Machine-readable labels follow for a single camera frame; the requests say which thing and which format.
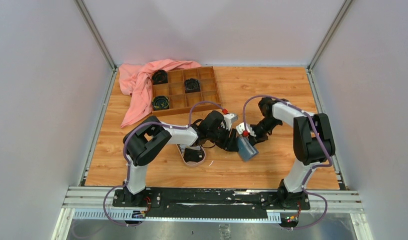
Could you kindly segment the teal leather card holder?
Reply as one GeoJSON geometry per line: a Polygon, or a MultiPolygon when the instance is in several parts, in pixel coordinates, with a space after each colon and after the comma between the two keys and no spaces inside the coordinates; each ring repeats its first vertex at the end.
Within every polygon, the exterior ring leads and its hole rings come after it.
{"type": "Polygon", "coordinates": [[[237,139],[238,146],[238,155],[244,162],[250,161],[256,155],[259,154],[259,151],[250,144],[250,141],[247,137],[239,136],[237,139]]]}

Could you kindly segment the pink oval card tray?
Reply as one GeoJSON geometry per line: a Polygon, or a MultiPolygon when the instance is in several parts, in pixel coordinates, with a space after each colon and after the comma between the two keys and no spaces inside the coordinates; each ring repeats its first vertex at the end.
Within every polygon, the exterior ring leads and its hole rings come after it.
{"type": "Polygon", "coordinates": [[[200,145],[188,146],[185,144],[178,144],[177,148],[184,164],[188,167],[197,167],[205,161],[205,149],[200,145]]]}

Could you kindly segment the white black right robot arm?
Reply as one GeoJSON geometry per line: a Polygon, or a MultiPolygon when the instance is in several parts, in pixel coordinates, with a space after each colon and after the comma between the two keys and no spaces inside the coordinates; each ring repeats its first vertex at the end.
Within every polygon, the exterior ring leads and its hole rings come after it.
{"type": "Polygon", "coordinates": [[[332,165],[335,144],[327,114],[311,114],[285,99],[263,97],[258,103],[263,119],[250,126],[252,146],[268,140],[276,126],[287,124],[293,129],[294,164],[281,180],[273,204],[289,209],[305,200],[304,189],[317,168],[332,165]]]}

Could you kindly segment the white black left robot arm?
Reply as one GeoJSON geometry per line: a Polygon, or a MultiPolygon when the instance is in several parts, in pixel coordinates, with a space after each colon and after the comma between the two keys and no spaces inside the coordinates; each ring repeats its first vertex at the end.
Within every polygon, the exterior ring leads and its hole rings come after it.
{"type": "Polygon", "coordinates": [[[147,167],[166,145],[176,145],[188,167],[196,167],[205,161],[206,142],[227,152],[237,152],[237,133],[233,128],[237,120],[234,113],[216,110],[188,125],[167,124],[153,115],[145,119],[123,138],[128,173],[120,200],[134,207],[147,200],[144,193],[147,167]]]}

